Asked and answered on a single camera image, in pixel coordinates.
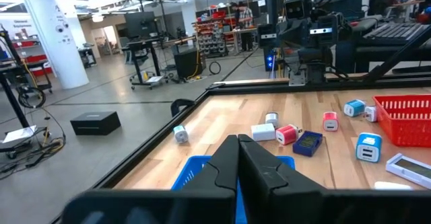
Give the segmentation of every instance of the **blue basket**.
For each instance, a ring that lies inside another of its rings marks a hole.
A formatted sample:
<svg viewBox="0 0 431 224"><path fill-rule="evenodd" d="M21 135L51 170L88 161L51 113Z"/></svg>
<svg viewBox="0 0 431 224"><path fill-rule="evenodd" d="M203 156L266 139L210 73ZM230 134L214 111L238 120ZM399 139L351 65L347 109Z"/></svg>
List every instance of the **blue basket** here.
<svg viewBox="0 0 431 224"><path fill-rule="evenodd" d="M180 190L188 181L192 180L207 163L211 156L192 156L187 160L183 170L181 170L180 176L175 180L172 190ZM295 161L292 157L288 156L277 156L278 159L282 160L284 164L295 169ZM237 224L246 224L247 218L245 216L244 204L242 203L242 194L240 184L237 185L238 194L236 195L236 219Z"/></svg>

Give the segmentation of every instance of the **concrete floor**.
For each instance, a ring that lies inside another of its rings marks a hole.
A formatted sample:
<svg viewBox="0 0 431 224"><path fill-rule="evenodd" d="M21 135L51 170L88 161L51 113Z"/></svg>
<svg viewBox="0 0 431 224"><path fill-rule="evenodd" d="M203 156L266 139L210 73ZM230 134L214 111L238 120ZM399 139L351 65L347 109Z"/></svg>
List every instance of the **concrete floor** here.
<svg viewBox="0 0 431 224"><path fill-rule="evenodd" d="M210 75L208 69L200 81L175 84L170 82L149 90L137 86L131 90L129 77L135 73L133 65L125 65L122 55L104 57L98 65L86 69L90 83L63 90L57 79L52 78L53 94L47 93L45 108L59 121L67 135L67 144L58 154L31 170L18 172L0 181L0 223L48 223L63 209L65 203L76 194L88 189L130 152L142 144L151 134L170 120L170 103L177 98L194 100L215 81L222 80L248 55L240 54L207 60L207 65L217 61L222 66L218 75ZM172 53L158 51L161 67L174 64ZM263 53L258 50L247 62L252 67L263 65ZM154 71L152 59L141 69ZM241 64L227 80L265 78L263 67L251 68ZM0 90L0 131L7 132L20 127L15 114ZM94 111L117 111L122 127L105 137L76 136L70 120ZM42 110L26 110L30 124L46 126ZM61 135L61 129L53 120L49 122L53 137ZM8 161L0 154L0 163Z"/></svg>

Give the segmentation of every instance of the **light blue charger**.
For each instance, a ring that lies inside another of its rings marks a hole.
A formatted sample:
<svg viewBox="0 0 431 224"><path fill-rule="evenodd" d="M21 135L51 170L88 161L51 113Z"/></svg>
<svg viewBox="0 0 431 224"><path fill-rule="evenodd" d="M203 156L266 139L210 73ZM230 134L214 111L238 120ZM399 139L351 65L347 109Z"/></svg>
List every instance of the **light blue charger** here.
<svg viewBox="0 0 431 224"><path fill-rule="evenodd" d="M380 160L382 137L374 133L359 134L356 143L356 158L377 163Z"/></svg>
<svg viewBox="0 0 431 224"><path fill-rule="evenodd" d="M358 116L365 111L365 102L362 100L352 100L350 102L345 103L344 105L344 114L355 117Z"/></svg>

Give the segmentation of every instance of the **white pillar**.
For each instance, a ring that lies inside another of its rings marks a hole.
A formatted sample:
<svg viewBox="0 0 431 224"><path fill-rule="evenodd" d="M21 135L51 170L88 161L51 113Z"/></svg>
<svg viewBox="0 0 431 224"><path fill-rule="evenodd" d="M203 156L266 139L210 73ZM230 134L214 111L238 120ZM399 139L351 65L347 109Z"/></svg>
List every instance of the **white pillar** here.
<svg viewBox="0 0 431 224"><path fill-rule="evenodd" d="M181 12L183 13L184 27L186 28L187 36L192 36L195 33L195 28L192 23L196 22L196 5L195 0L187 0L187 3L181 5ZM193 45L193 41L187 42L189 45Z"/></svg>
<svg viewBox="0 0 431 224"><path fill-rule="evenodd" d="M88 83L69 22L55 0L24 0L38 31L46 57L63 89Z"/></svg>
<svg viewBox="0 0 431 224"><path fill-rule="evenodd" d="M81 24L76 14L76 8L73 4L73 0L56 0L63 12L67 21L69 22L69 28L72 32L73 40L78 48L83 49L83 44L86 43L86 37L82 32Z"/></svg>

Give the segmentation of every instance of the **blue plastic basket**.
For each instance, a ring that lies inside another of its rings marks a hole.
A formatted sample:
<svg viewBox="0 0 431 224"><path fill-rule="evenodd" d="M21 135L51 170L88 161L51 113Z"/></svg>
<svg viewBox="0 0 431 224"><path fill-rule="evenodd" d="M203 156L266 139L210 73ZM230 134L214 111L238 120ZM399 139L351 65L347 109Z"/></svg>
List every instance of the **blue plastic basket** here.
<svg viewBox="0 0 431 224"><path fill-rule="evenodd" d="M192 156L187 160L180 175L175 180L172 190L180 190L188 181L192 180L207 163L211 156ZM278 159L282 160L284 164L295 169L295 161L292 157L288 156L277 156ZM244 204L242 203L242 194L240 184L237 185L238 194L236 195L236 219L237 224L246 224L247 218L245 216Z"/></svg>

